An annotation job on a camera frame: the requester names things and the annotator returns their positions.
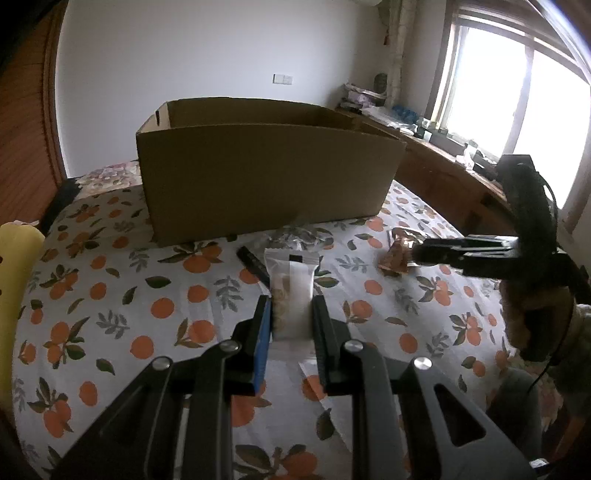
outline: crumpled wrapper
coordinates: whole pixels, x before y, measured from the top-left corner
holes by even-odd
[[[388,232],[388,253],[378,263],[384,275],[398,276],[408,273],[410,267],[418,267],[413,262],[413,246],[422,244],[427,237],[419,230],[396,227]]]

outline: curtain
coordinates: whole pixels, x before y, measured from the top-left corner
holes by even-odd
[[[392,108],[400,100],[404,48],[414,24],[416,10],[417,0],[390,0],[387,108]]]

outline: open cardboard box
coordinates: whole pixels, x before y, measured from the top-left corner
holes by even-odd
[[[324,107],[244,98],[167,102],[136,142],[161,247],[376,215],[405,149]]]

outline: pillow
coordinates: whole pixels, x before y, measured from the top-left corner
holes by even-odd
[[[31,225],[0,226],[0,408],[12,420],[12,349],[17,317],[43,234]]]

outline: plastic bag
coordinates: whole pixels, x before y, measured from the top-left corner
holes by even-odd
[[[307,252],[317,252],[335,242],[332,233],[325,228],[311,225],[287,225],[272,232],[261,232],[245,247],[265,263],[265,250],[268,248],[290,249]]]
[[[265,265],[271,279],[273,340],[269,357],[282,360],[315,358],[312,332],[315,252],[267,248]]]

